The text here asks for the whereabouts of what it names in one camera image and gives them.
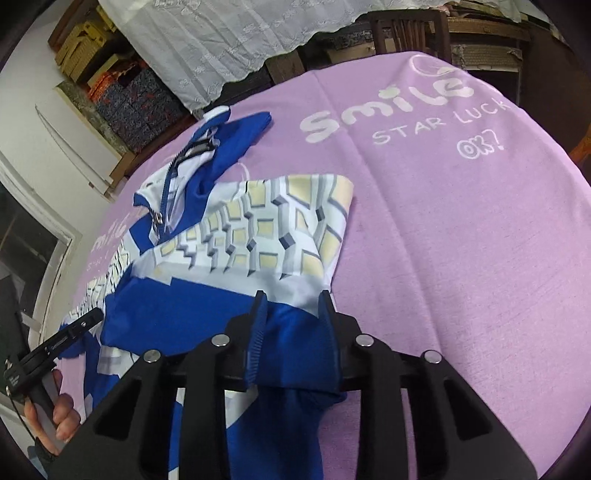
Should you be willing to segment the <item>person's left hand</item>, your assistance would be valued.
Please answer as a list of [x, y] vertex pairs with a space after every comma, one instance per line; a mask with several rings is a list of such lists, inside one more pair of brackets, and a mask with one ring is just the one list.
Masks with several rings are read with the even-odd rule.
[[[67, 393], [61, 393], [63, 375], [60, 370], [54, 369], [52, 376], [55, 388], [59, 393], [54, 402], [52, 421], [55, 425], [54, 437], [57, 441], [67, 443], [77, 432], [81, 424], [81, 417], [74, 408], [72, 397]], [[38, 420], [34, 404], [29, 398], [25, 399], [24, 415], [34, 436], [43, 444], [44, 448], [53, 455], [59, 455], [61, 448], [47, 435], [43, 426]]]

